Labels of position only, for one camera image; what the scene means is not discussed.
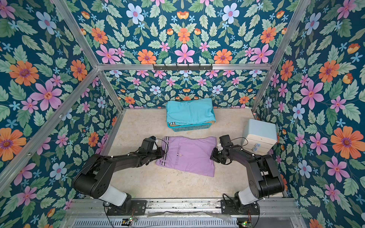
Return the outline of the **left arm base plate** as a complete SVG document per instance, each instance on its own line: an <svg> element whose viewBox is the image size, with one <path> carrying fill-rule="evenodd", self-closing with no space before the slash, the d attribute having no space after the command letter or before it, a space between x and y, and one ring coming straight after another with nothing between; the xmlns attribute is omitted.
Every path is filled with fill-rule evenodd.
<svg viewBox="0 0 365 228"><path fill-rule="evenodd" d="M146 200L128 199L122 206L108 206L106 214L108 216L140 216L145 214L146 207Z"/></svg>

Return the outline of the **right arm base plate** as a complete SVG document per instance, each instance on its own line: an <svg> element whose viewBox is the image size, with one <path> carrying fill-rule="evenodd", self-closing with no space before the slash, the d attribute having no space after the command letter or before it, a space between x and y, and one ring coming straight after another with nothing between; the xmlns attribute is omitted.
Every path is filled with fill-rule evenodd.
<svg viewBox="0 0 365 228"><path fill-rule="evenodd" d="M259 205L251 203L243 205L240 202L235 203L234 200L222 199L220 200L221 213L227 215L259 215Z"/></svg>

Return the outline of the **teal pants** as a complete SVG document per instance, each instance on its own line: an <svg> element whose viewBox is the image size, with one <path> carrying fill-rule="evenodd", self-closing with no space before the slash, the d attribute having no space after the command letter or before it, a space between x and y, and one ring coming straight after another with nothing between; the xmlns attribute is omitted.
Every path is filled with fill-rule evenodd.
<svg viewBox="0 0 365 228"><path fill-rule="evenodd" d="M166 105L166 122L197 124L216 121L211 98L190 101L169 101Z"/></svg>

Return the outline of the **purple pants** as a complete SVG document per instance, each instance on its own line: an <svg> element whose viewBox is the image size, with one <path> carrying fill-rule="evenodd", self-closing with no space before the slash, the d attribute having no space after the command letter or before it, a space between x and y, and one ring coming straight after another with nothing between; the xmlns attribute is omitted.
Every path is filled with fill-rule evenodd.
<svg viewBox="0 0 365 228"><path fill-rule="evenodd" d="M216 147L216 137L190 139L183 136L165 137L162 149L165 155L156 165L187 173L213 177L215 166L210 159Z"/></svg>

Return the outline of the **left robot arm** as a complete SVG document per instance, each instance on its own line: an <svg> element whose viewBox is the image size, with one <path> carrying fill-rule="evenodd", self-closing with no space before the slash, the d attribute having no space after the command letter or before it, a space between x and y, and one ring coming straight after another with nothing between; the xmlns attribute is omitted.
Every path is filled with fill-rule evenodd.
<svg viewBox="0 0 365 228"><path fill-rule="evenodd" d="M154 136L145 138L141 146L125 155L92 155L72 181L73 188L86 196L103 201L107 215L126 215L134 209L132 196L111 184L116 172L140 168L167 155L168 145L160 147Z"/></svg>

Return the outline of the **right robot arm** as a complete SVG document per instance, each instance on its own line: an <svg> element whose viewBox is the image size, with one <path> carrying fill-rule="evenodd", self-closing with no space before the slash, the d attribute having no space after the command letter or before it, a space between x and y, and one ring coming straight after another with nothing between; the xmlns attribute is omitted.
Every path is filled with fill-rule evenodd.
<svg viewBox="0 0 365 228"><path fill-rule="evenodd" d="M285 184L274 159L270 155L250 153L240 145L234 145L229 135L219 138L210 159L222 165L238 162L246 168L249 187L235 193L233 208L243 214L249 209L258 209L257 202L285 190Z"/></svg>

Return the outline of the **beige pants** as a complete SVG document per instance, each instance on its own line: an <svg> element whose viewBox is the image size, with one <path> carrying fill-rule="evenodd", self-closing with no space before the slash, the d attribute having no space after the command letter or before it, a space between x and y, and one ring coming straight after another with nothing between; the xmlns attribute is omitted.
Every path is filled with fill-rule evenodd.
<svg viewBox="0 0 365 228"><path fill-rule="evenodd" d="M181 126L201 126L201 125L210 125L210 124L214 124L216 123L216 121L208 121L208 122L203 122L203 123L185 123L185 124L176 124L176 123L168 123L167 125L169 127L181 127Z"/></svg>

